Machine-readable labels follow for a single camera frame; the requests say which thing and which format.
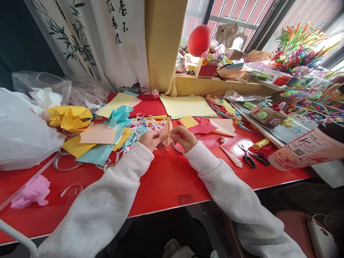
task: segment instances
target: yellow curtain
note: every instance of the yellow curtain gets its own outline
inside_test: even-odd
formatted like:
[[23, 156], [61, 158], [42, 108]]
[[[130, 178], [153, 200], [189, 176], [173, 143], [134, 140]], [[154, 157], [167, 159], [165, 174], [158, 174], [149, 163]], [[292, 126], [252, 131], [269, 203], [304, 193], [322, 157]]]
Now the yellow curtain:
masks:
[[177, 96], [175, 66], [187, 0], [145, 0], [145, 36], [151, 91]]

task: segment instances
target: glue stick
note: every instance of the glue stick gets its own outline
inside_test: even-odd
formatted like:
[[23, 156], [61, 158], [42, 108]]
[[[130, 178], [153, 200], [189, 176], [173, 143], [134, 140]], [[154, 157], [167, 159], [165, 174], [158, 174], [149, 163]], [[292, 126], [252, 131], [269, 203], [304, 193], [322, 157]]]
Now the glue stick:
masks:
[[265, 138], [255, 144], [252, 145], [252, 148], [255, 150], [259, 150], [261, 147], [264, 147], [265, 145], [268, 145], [270, 143], [269, 139]]

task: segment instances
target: qr code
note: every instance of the qr code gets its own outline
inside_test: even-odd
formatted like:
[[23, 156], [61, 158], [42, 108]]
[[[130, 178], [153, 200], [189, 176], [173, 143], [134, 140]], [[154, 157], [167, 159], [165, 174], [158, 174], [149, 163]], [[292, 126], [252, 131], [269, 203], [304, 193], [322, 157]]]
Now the qr code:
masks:
[[306, 154], [305, 152], [303, 152], [303, 151], [300, 150], [300, 149], [293, 150], [293, 152], [294, 152], [296, 155], [298, 155], [298, 156], [301, 156], [301, 155], [303, 155], [303, 154]]

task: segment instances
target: black scissors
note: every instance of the black scissors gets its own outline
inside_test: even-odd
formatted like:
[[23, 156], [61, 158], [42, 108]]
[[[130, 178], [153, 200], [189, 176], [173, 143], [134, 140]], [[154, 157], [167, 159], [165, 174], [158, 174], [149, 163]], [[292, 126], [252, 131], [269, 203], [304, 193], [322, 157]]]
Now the black scissors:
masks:
[[245, 148], [243, 144], [237, 144], [237, 145], [246, 153], [246, 155], [244, 156], [244, 161], [249, 167], [251, 168], [257, 167], [254, 160], [251, 158], [250, 154], [252, 154], [264, 166], [270, 165], [270, 162], [268, 162], [268, 160], [264, 158], [262, 155], [250, 152], [248, 149]]

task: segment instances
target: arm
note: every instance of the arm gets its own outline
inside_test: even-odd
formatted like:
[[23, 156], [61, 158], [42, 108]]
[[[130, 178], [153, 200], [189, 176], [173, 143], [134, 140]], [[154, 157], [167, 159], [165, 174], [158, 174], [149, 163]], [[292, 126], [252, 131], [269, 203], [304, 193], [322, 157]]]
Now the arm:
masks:
[[166, 138], [158, 137], [157, 131], [147, 134], [151, 137], [143, 135], [142, 144], [137, 143], [77, 197], [62, 222], [39, 246], [37, 258], [93, 258], [116, 236], [133, 205], [140, 177], [154, 158], [152, 151]]
[[217, 159], [201, 142], [195, 142], [196, 138], [188, 146], [184, 139], [171, 138], [182, 145], [185, 157], [198, 172], [216, 204], [237, 222], [238, 238], [247, 251], [264, 258], [305, 258], [298, 244], [284, 232], [283, 222], [261, 205], [254, 191], [235, 175], [226, 162]]

